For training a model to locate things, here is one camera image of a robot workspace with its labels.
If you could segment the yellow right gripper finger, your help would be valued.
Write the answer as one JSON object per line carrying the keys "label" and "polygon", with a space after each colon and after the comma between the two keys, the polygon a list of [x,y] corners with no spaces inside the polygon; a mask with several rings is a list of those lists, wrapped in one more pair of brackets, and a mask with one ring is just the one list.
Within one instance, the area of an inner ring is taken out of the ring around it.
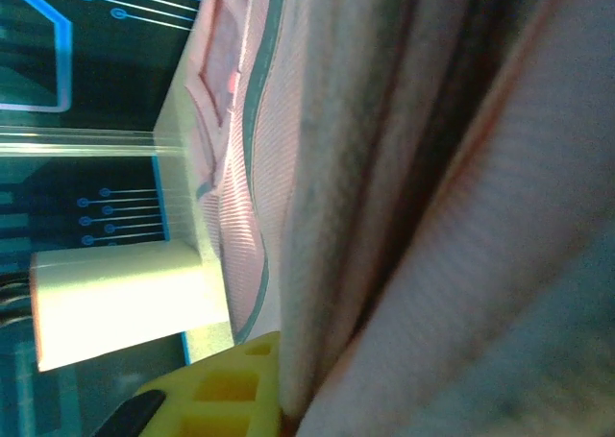
{"label": "yellow right gripper finger", "polygon": [[138,393],[165,399],[141,434],[278,436],[279,340],[273,331],[145,383]]}

